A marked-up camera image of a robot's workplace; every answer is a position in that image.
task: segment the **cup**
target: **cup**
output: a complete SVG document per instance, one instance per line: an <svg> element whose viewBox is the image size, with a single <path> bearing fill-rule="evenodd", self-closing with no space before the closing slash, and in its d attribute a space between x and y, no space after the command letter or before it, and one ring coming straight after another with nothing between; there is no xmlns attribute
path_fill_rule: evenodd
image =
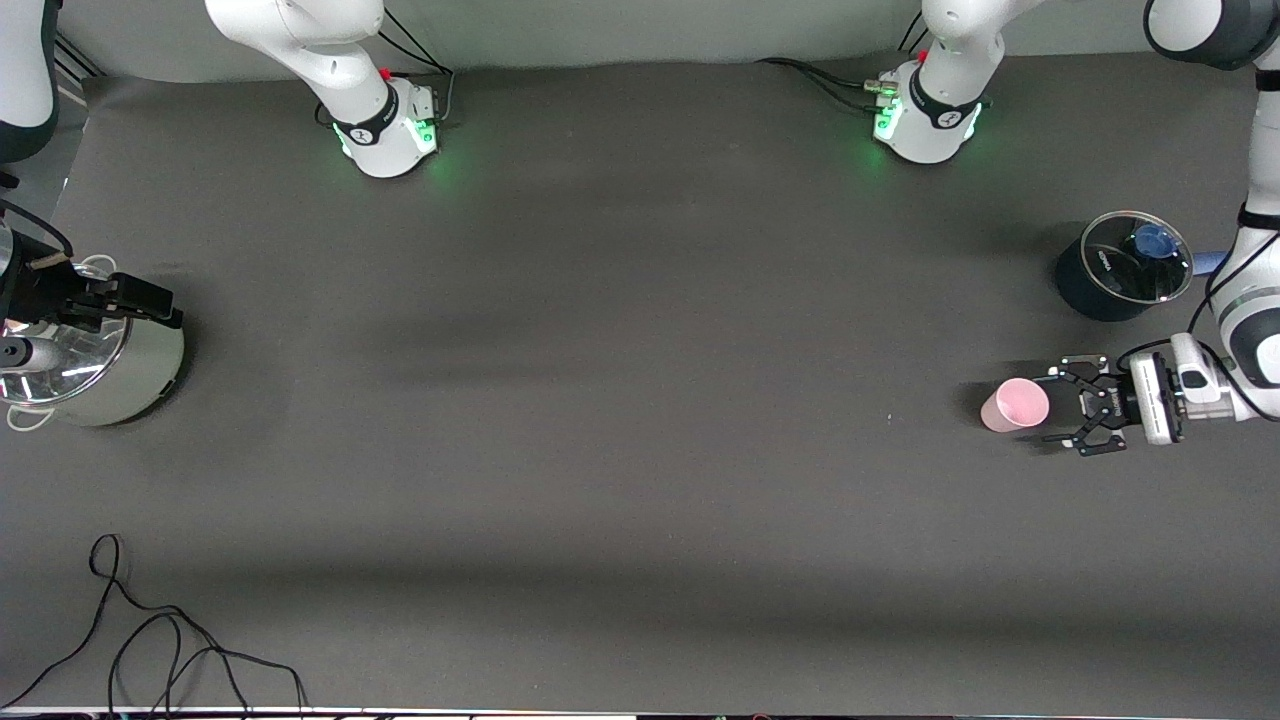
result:
<svg viewBox="0 0 1280 720"><path fill-rule="evenodd" d="M982 405L982 424L997 433L1034 428L1048 418L1048 395L1038 383L1012 378Z"/></svg>
<svg viewBox="0 0 1280 720"><path fill-rule="evenodd" d="M1057 292L1094 320L1132 320L1181 295L1192 283L1192 251L1155 215L1107 213L1089 223L1057 259Z"/></svg>

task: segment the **table surface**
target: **table surface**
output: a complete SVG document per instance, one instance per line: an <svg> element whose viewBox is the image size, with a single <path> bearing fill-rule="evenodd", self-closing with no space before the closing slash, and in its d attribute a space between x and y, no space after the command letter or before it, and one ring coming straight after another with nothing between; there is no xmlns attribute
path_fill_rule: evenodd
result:
<svg viewBox="0 0 1280 720"><path fill-rule="evenodd" d="M476 72L392 181L301 83L95 95L56 222L177 292L192 363L141 420L0 434L4 694L74 646L119 532L145 602L317 705L1280 707L1274 428L1082 460L977 424L995 380L1185 323L1075 316L1048 268L1119 208L1226 247L1248 73L1011 59L922 168L786 68ZM28 702L102 703L141 619ZM186 700L232 702L211 667Z"/></svg>

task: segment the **white wall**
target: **white wall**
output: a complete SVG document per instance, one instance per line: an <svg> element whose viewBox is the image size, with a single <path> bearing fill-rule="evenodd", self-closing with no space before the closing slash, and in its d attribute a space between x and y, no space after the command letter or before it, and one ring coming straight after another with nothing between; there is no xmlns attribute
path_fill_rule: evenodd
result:
<svg viewBox="0 0 1280 720"><path fill-rule="evenodd" d="M847 58L892 47L913 0L387 0L456 68ZM1051 0L1005 32L1011 54L1146 50L1144 0ZM204 0L67 0L60 27L106 70L206 82L288 77L209 22ZM384 29L394 36L388 22ZM378 38L374 60L415 69Z"/></svg>

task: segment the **pink cup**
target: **pink cup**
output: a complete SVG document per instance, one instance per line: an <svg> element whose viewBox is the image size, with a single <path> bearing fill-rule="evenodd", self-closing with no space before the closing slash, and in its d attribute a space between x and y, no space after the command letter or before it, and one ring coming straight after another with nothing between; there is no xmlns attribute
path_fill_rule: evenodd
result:
<svg viewBox="0 0 1280 720"><path fill-rule="evenodd" d="M1044 418L1048 418L1048 395L1024 378L1005 380L982 405L982 424L997 433L1034 428Z"/></svg>

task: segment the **white pot handle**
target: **white pot handle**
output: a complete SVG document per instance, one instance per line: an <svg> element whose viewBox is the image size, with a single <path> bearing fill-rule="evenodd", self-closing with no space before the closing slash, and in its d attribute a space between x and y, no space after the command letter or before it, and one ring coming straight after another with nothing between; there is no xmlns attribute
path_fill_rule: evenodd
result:
<svg viewBox="0 0 1280 720"><path fill-rule="evenodd" d="M106 274L111 274L115 270L120 269L120 266L115 264L115 258L111 258L110 255L90 255L88 258L84 258L83 260L79 261L81 265L91 265L97 268L97 265L93 265L93 263L106 263L108 265L110 265L111 269L108 270Z"/></svg>
<svg viewBox="0 0 1280 720"><path fill-rule="evenodd" d="M9 413L5 414L5 420L9 421L9 429L15 433L29 433L38 430L45 427L45 423L54 418L54 411L56 407L50 407L49 410L29 410L27 407L18 407L17 405L9 406ZM33 425L19 425L18 418L20 415L38 415L40 421Z"/></svg>

